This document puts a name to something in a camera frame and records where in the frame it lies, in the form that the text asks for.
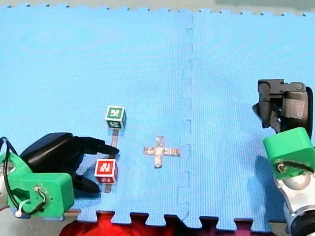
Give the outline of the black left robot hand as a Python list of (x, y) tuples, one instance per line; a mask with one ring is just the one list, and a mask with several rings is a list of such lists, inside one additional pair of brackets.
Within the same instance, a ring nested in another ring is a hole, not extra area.
[(49, 133), (26, 148), (19, 157), (34, 173), (67, 173), (73, 188), (96, 194), (99, 186), (76, 173), (85, 154), (116, 155), (119, 149), (107, 145), (104, 140), (74, 136), (68, 132)]

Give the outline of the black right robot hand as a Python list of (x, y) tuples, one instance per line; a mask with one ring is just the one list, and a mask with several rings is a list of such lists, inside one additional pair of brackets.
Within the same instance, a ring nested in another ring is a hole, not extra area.
[(305, 128), (313, 132), (313, 91), (302, 82), (286, 83), (283, 79), (257, 82), (259, 100), (252, 106), (263, 128), (276, 133)]

